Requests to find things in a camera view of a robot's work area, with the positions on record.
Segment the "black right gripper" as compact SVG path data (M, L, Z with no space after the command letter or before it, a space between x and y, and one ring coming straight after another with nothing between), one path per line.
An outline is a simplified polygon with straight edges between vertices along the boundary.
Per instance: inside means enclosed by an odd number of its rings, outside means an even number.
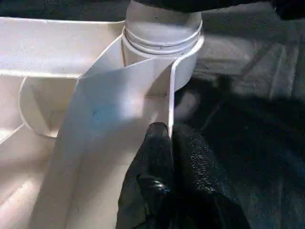
M283 20L305 17L305 0L274 0L274 10Z

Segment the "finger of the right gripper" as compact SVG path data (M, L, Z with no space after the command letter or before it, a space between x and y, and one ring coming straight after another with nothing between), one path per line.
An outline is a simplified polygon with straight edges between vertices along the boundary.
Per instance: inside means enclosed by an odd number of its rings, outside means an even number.
M243 4L265 2L265 0L135 0L136 2L165 10L199 12L228 8Z

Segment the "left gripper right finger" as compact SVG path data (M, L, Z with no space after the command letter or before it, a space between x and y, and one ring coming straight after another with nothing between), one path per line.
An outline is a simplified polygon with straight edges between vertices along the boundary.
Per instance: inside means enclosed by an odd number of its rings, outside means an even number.
M249 229L236 191L204 137L190 126L173 127L176 186L185 229Z

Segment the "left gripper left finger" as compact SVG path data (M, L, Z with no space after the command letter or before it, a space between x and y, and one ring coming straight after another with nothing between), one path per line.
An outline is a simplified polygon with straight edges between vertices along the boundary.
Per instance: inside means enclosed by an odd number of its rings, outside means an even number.
M168 229L174 215L172 145L167 127L152 123L125 174L117 229Z

